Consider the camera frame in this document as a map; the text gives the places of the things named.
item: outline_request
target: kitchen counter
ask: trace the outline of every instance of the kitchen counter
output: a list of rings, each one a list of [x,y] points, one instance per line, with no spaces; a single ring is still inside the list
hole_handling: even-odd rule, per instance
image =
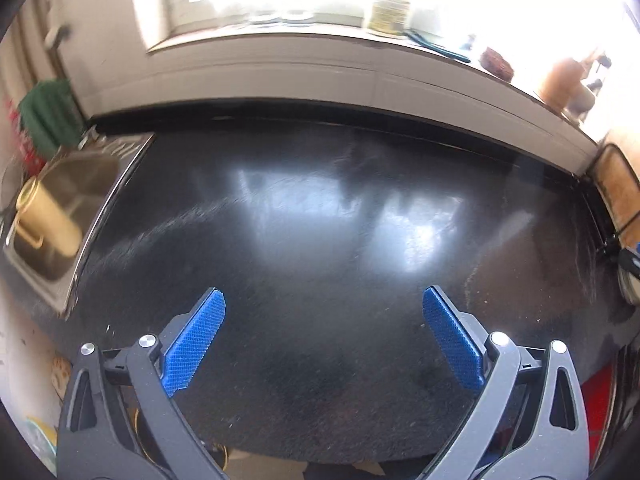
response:
[[[116,199],[67,322],[4,258],[69,357],[132,344],[209,286],[227,314],[175,400],[206,440],[351,463],[437,451],[472,402],[422,319],[440,285],[518,344],[564,340],[586,380],[640,328],[590,213],[542,174],[346,126],[217,121],[156,137]]]

